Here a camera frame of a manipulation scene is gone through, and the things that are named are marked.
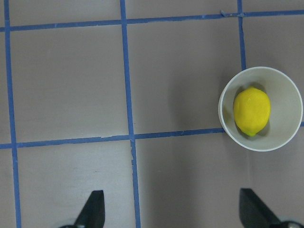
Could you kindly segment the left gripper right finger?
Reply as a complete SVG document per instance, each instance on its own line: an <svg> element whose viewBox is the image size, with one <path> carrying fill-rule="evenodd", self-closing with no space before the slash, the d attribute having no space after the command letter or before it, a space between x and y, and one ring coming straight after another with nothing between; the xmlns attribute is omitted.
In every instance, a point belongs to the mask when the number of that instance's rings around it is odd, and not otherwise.
<svg viewBox="0 0 304 228"><path fill-rule="evenodd" d="M249 188L240 189L239 218L244 228L285 227L285 224Z"/></svg>

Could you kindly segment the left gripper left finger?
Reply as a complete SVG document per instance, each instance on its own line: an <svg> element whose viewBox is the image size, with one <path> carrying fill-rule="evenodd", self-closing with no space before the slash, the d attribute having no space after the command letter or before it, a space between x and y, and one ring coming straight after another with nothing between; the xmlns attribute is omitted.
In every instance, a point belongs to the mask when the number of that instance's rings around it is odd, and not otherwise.
<svg viewBox="0 0 304 228"><path fill-rule="evenodd" d="M104 200L103 190L92 191L72 227L103 228L105 224Z"/></svg>

